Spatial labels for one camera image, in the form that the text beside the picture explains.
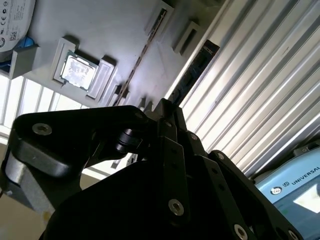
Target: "logo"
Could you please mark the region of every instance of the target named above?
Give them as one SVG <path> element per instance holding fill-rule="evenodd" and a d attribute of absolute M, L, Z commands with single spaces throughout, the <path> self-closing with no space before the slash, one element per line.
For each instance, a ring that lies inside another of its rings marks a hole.
<path fill-rule="evenodd" d="M 6 44 L 6 40 L 2 37 L 0 39 L 0 48 L 2 48 Z"/>
<path fill-rule="evenodd" d="M 305 175 L 303 175 L 303 176 L 299 177 L 298 179 L 296 179 L 295 181 L 293 181 L 291 184 L 292 185 L 296 185 L 296 184 L 300 183 L 301 181 L 303 181 L 306 178 L 308 178 L 310 175 L 315 174 L 318 170 L 320 170 L 320 167 L 316 167 L 316 168 L 310 170 Z"/>
<path fill-rule="evenodd" d="M 284 184 L 282 184 L 282 186 L 284 187 L 288 187 L 290 185 L 290 183 L 288 181 L 286 181 Z"/>
<path fill-rule="evenodd" d="M 270 192 L 272 195 L 278 195 L 279 193 L 282 192 L 282 188 L 280 186 L 275 186 L 271 189 Z"/>

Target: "corrugated metal wall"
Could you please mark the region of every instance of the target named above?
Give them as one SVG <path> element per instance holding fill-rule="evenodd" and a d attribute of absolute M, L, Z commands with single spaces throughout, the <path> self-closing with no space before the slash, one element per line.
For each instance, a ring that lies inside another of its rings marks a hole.
<path fill-rule="evenodd" d="M 182 103 L 208 152 L 248 176 L 320 131 L 320 0 L 230 0 L 221 47 Z"/>

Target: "light blue device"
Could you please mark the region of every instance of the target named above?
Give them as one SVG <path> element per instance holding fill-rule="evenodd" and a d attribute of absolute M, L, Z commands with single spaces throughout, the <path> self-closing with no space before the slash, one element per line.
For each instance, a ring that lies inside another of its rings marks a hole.
<path fill-rule="evenodd" d="M 294 151 L 291 159 L 256 187 L 305 240 L 320 240 L 320 141 Z"/>

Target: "metal bolt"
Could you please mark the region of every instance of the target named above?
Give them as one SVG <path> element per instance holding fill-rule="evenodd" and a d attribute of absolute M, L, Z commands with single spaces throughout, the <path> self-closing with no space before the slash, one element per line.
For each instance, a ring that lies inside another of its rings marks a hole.
<path fill-rule="evenodd" d="M 36 123 L 32 126 L 32 130 L 35 134 L 48 136 L 52 133 L 52 128 L 45 123 Z"/>
<path fill-rule="evenodd" d="M 225 157 L 221 154 L 221 153 L 218 153 L 218 157 L 221 159 L 221 160 L 224 160 Z"/>
<path fill-rule="evenodd" d="M 194 133 L 191 133 L 191 138 L 192 138 L 193 140 L 198 140 L 198 137 L 197 137 Z"/>
<path fill-rule="evenodd" d="M 13 194 L 13 192 L 12 192 L 11 190 L 6 191 L 6 192 L 4 192 L 4 193 L 5 193 L 5 195 L 7 195 L 7 196 L 11 196 L 11 195 Z"/>
<path fill-rule="evenodd" d="M 244 228 L 242 226 L 240 226 L 239 224 L 235 224 L 233 226 L 234 231 L 236 233 L 236 235 L 241 239 L 241 240 L 248 240 L 248 234 L 247 232 L 244 230 Z"/>
<path fill-rule="evenodd" d="M 138 118 L 140 118 L 140 119 L 142 119 L 144 116 L 142 116 L 142 114 L 141 113 L 139 113 L 139 112 L 136 112 L 135 113 L 135 116 L 137 116 Z"/>
<path fill-rule="evenodd" d="M 299 238 L 297 237 L 297 235 L 293 231 L 289 230 L 289 234 L 292 237 L 292 239 L 299 240 Z"/>
<path fill-rule="evenodd" d="M 185 212 L 184 206 L 177 199 L 169 201 L 169 209 L 176 216 L 182 216 Z"/>

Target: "black metal bracket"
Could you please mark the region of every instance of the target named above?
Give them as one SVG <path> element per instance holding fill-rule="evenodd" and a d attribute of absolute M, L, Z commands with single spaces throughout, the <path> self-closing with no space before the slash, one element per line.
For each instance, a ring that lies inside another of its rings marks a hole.
<path fill-rule="evenodd" d="M 226 155 L 206 153 L 181 108 L 162 99 L 149 116 L 132 106 L 20 116 L 1 189 L 53 214 L 44 240 L 303 239 Z M 80 190 L 85 167 L 127 153 L 129 166 Z"/>

